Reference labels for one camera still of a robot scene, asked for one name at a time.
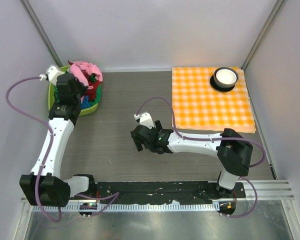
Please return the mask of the lime green plastic basket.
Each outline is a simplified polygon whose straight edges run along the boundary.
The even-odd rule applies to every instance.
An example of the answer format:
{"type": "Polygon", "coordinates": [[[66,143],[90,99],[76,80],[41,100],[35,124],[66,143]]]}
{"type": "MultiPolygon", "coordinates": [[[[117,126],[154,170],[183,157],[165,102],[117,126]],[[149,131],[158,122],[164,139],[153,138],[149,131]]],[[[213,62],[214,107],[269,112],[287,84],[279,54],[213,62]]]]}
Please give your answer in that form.
{"type": "MultiPolygon", "coordinates": [[[[65,65],[65,66],[61,66],[59,67],[59,69],[63,72],[66,72],[68,70],[70,66],[69,65],[65,65]]],[[[48,102],[48,110],[51,109],[51,107],[53,106],[53,104],[55,103],[55,86],[53,84],[50,84],[48,86],[48,97],[47,97],[47,102],[48,102]]],[[[82,109],[79,116],[85,116],[85,115],[89,115],[92,114],[93,112],[95,112],[98,108],[98,103],[92,104],[91,107],[82,109]]]]}

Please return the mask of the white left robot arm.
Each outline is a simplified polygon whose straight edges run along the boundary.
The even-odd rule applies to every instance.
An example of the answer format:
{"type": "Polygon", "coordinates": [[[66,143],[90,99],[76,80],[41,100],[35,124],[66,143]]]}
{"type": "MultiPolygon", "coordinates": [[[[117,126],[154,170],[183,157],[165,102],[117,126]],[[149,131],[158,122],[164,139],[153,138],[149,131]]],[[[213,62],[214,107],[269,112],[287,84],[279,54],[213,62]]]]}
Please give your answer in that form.
{"type": "Polygon", "coordinates": [[[93,176],[60,178],[66,145],[81,113],[81,97],[87,87],[71,73],[59,75],[55,85],[58,102],[49,110],[44,144],[30,174],[23,174],[19,185],[30,205],[62,208],[70,198],[90,190],[93,176]]]}

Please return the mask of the pink t shirt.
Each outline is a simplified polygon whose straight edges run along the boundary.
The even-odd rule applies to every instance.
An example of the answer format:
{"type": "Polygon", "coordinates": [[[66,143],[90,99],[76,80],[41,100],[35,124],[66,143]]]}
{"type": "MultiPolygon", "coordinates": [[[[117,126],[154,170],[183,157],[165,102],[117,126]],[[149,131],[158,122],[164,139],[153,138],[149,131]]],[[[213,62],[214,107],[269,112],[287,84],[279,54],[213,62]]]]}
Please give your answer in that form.
{"type": "Polygon", "coordinates": [[[70,65],[68,72],[73,74],[85,87],[89,86],[90,76],[94,76],[95,81],[103,82],[102,72],[96,65],[86,61],[68,61],[68,63],[70,65]]]}

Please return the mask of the orange checkered cloth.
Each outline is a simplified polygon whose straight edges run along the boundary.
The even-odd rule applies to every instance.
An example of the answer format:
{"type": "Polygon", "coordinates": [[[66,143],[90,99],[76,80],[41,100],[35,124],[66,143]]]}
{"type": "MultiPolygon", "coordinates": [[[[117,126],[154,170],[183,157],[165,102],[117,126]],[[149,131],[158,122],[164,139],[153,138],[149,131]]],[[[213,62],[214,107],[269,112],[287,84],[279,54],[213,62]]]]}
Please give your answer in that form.
{"type": "Polygon", "coordinates": [[[256,124],[244,71],[234,67],[238,81],[233,90],[220,92],[210,84],[215,67],[174,67],[172,107],[175,125],[183,130],[255,133],[256,124]]]}

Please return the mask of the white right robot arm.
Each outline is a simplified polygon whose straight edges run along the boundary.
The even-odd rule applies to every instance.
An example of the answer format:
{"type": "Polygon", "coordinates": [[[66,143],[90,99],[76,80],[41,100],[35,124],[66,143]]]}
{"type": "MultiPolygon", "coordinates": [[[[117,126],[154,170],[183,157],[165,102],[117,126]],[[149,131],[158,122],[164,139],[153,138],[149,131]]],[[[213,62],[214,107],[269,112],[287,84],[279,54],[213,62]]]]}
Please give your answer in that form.
{"type": "Polygon", "coordinates": [[[231,195],[237,180],[249,173],[253,146],[238,140],[242,136],[230,128],[215,134],[177,133],[172,129],[163,129],[157,120],[151,127],[139,124],[130,135],[139,152],[147,149],[159,155],[194,153],[216,157],[223,166],[216,190],[223,197],[231,195]]]}

